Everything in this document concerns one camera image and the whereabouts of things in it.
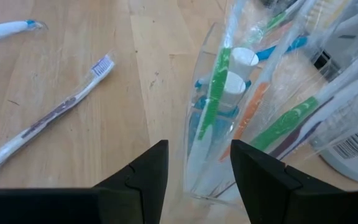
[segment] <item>black plastic piece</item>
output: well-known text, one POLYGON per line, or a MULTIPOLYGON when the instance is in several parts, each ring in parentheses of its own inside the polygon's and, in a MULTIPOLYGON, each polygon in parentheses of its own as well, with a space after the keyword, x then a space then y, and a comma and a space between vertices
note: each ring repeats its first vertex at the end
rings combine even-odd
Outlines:
POLYGON ((358 223, 358 192, 345 192, 233 140, 231 161, 252 224, 358 223))
POLYGON ((0 223, 160 222, 168 141, 90 189, 0 189, 0 223))

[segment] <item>table surface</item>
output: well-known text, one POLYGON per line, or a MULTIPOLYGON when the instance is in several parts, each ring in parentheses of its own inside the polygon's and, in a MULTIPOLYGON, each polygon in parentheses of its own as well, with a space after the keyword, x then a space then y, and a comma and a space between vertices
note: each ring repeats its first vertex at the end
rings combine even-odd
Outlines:
MULTIPOLYGON (((90 187, 168 139, 169 214, 178 204, 178 149, 193 68, 209 28, 223 22, 226 9, 226 0, 0 0, 0 23, 37 19, 48 25, 0 40, 0 146, 74 94, 108 51, 117 64, 0 168, 0 188, 90 187)), ((319 178, 358 188, 318 157, 309 164, 305 171, 319 178)))

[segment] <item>plastic wrapper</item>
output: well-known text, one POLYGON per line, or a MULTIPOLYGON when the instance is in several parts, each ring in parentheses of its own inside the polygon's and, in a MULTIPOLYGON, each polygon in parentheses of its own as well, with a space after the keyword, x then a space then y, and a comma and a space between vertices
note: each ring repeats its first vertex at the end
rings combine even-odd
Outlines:
MULTIPOLYGON (((351 68, 351 63, 339 68, 326 58, 324 65, 319 66, 328 40, 348 20, 345 15, 355 3, 298 1, 299 5, 288 12, 288 19, 282 19, 273 29, 266 29, 269 19, 261 19, 242 30, 240 46, 234 41, 226 47, 231 50, 226 52, 227 77, 219 95, 211 89, 220 81, 210 76, 224 61, 219 58, 225 49, 219 36, 227 34, 230 19, 226 30, 213 26, 196 64, 195 90, 188 110, 184 170, 184 191, 188 195, 244 210, 230 163, 231 140, 241 139, 271 153, 307 116, 357 79, 354 70, 358 69, 351 68), (255 52, 256 57, 244 49, 255 52), (213 109, 214 116, 208 116, 208 108, 213 109), (203 126, 205 119, 209 123, 203 126)), ((268 18, 275 17, 274 10, 267 12, 268 18)), ((358 65, 358 41, 342 54, 358 65)), ((224 210, 219 213, 211 209, 209 215, 224 215, 224 210)))
POLYGON ((72 45, 56 45, 59 37, 46 25, 34 20, 0 24, 0 166, 79 103, 114 66, 112 53, 92 55, 89 45, 76 46, 75 38, 72 45))

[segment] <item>barcode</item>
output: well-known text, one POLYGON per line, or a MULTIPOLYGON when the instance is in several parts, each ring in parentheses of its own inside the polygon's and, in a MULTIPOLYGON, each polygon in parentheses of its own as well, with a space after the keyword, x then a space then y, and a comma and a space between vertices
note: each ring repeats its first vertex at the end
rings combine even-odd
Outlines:
POLYGON ((102 59, 100 59, 95 65, 92 67, 92 72, 96 76, 101 76, 105 72, 108 72, 111 69, 114 62, 110 59, 108 55, 105 55, 102 59))
POLYGON ((348 137, 333 146, 333 149, 343 158, 352 159, 358 156, 358 133, 348 137))

